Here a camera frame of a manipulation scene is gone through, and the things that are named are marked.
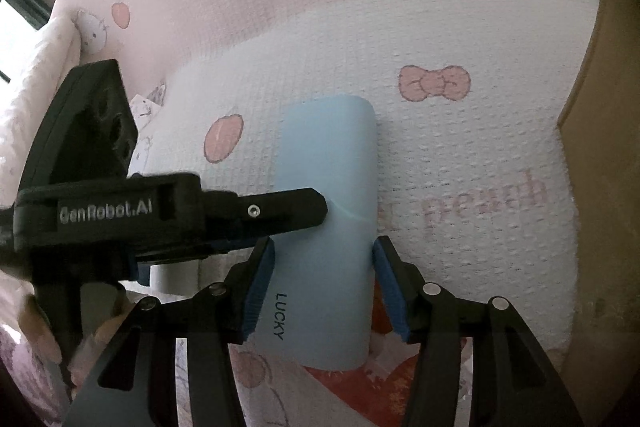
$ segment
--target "blue gripper pad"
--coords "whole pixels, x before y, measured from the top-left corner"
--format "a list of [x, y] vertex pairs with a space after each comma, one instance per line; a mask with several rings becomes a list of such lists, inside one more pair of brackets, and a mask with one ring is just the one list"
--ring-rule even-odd
[[394, 269], [386, 257], [380, 238], [373, 244], [373, 268], [382, 289], [382, 301], [385, 303], [386, 314], [391, 325], [402, 340], [408, 342], [411, 328], [406, 319], [406, 298], [400, 289]]
[[262, 254], [260, 263], [254, 274], [254, 279], [249, 286], [249, 291], [244, 297], [244, 307], [242, 309], [242, 339], [247, 340], [250, 334], [255, 331], [258, 323], [260, 311], [264, 297], [267, 295], [273, 266], [275, 264], [275, 248], [273, 241], [269, 241]]

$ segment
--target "white textured fabric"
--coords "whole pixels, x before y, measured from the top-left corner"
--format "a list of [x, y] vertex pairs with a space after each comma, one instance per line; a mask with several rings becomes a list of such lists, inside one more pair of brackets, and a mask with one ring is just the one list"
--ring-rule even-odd
[[[576, 242], [556, 118], [597, 5], [351, 0], [310, 10], [173, 74], [142, 131], [152, 138], [145, 170], [196, 171], [205, 187], [240, 194], [270, 190], [284, 107], [362, 96], [378, 118], [380, 232], [428, 279], [463, 298], [504, 295], [543, 346], [564, 347]], [[463, 100], [401, 96], [403, 67], [451, 64], [470, 75]], [[205, 133], [230, 114], [242, 116], [241, 139], [211, 164]]]
[[69, 70], [80, 61], [80, 35], [68, 17], [53, 18], [38, 32], [20, 78], [10, 84], [0, 114], [0, 205], [14, 203], [40, 122]]

